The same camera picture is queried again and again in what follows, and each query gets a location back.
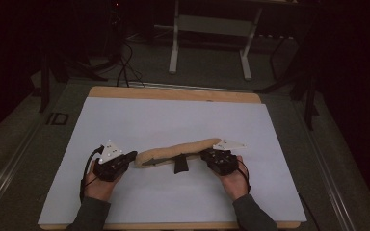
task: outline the cable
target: cable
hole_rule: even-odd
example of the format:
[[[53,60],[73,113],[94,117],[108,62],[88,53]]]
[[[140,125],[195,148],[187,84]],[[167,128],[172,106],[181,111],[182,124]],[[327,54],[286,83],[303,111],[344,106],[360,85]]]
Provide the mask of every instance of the cable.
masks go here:
[[[134,74],[134,76],[137,78],[137,80],[143,85],[143,87],[145,88],[145,85],[144,85],[144,82],[141,80],[143,78],[143,74],[139,71],[137,71],[141,77],[138,77],[137,74],[135,73],[135,70],[134,68],[131,66],[131,64],[129,63],[129,61],[131,60],[132,56],[133,56],[133,48],[128,45],[126,42],[124,43],[124,45],[126,45],[128,47],[128,49],[130,49],[130,57],[127,59],[127,61],[125,62],[125,65],[128,65],[128,67],[130,68],[131,72]]]
[[[91,182],[93,182],[96,179],[95,178],[89,184],[86,185],[86,174],[87,174],[87,170],[89,169],[90,162],[92,161],[92,158],[96,153],[101,153],[101,152],[103,152],[103,150],[104,150],[104,146],[101,145],[99,148],[97,148],[95,151],[92,152],[92,154],[90,155],[89,159],[86,162],[86,167],[84,168],[84,172],[83,172],[83,178],[80,181],[80,194],[79,194],[80,202],[83,202],[84,189],[86,188],[86,186],[88,186]]]
[[[245,167],[245,170],[246,170],[246,174],[245,172],[243,172],[240,168],[237,168],[237,170],[242,174],[243,178],[245,178],[245,181],[246,181],[246,184],[248,184],[248,193],[251,192],[251,184],[249,183],[249,170],[248,170],[248,167],[246,167],[245,163],[237,160],[239,163],[241,163],[244,167]]]
[[[131,66],[131,64],[127,63],[126,65],[128,66],[129,70],[131,70],[131,73],[133,73],[133,75],[134,75],[134,76],[135,76],[135,78],[136,78],[136,80],[132,80],[132,81],[140,82],[140,83],[143,85],[143,87],[145,88],[145,84],[144,84],[144,82],[142,81],[143,74],[142,74],[140,71],[135,70],[135,69]]]
[[[133,49],[131,48],[131,46],[129,46],[125,42],[123,42],[122,44],[128,47],[128,49],[130,50],[130,56],[128,57],[128,59],[126,60],[126,62],[124,62],[123,58],[121,58],[122,69],[119,72],[119,76],[117,77],[117,87],[119,86],[119,79],[121,78],[121,74],[122,73],[124,73],[125,82],[127,84],[127,87],[129,87],[128,80],[127,80],[127,72],[126,72],[125,68],[126,68],[127,64],[130,62],[130,60],[131,60],[131,58],[133,56]]]
[[[311,218],[313,219],[314,224],[315,224],[315,226],[317,227],[317,230],[318,230],[318,231],[320,231],[320,230],[321,230],[321,229],[320,229],[320,226],[318,225],[318,222],[317,222],[317,220],[315,219],[314,214],[313,214],[313,213],[312,213],[312,211],[310,210],[310,207],[308,206],[307,202],[304,200],[304,198],[303,198],[303,196],[302,196],[302,193],[301,193],[301,192],[298,192],[298,195],[299,195],[300,200],[303,202],[303,204],[304,204],[305,208],[307,208],[308,212],[310,213],[310,216],[311,216]]]
[[[91,182],[87,183],[84,187],[87,187],[89,184],[91,184],[93,181],[95,181],[98,177],[95,177]]]

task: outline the white board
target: white board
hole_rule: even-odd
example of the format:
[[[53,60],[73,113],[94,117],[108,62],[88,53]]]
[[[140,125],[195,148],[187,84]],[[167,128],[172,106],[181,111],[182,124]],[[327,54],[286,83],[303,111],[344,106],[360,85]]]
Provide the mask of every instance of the white board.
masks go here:
[[[87,98],[40,215],[39,224],[69,224],[80,207],[79,184],[90,154],[111,140],[124,153],[220,138],[249,168],[251,194],[275,221],[305,221],[301,201],[263,104]],[[134,168],[117,184],[106,223],[227,222],[236,217],[220,181],[197,158]]]

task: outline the white table leg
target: white table leg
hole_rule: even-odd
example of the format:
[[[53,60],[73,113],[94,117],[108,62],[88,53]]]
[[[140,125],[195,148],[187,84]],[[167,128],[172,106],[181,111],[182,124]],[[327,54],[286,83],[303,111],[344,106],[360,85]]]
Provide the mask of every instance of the white table leg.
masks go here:
[[[251,69],[249,67],[249,61],[248,61],[248,54],[249,50],[251,49],[251,42],[254,38],[254,33],[257,28],[257,24],[259,22],[260,15],[262,13],[262,8],[257,9],[256,17],[254,19],[254,22],[251,24],[251,31],[248,36],[248,43],[245,46],[245,49],[240,50],[240,60],[242,63],[243,68],[243,75],[245,76],[245,80],[250,81],[251,80]]]
[[[172,45],[172,52],[171,52],[171,60],[170,60],[170,74],[176,73],[176,63],[178,60],[178,8],[179,8],[179,0],[175,0],[175,18],[173,20],[173,45]]]

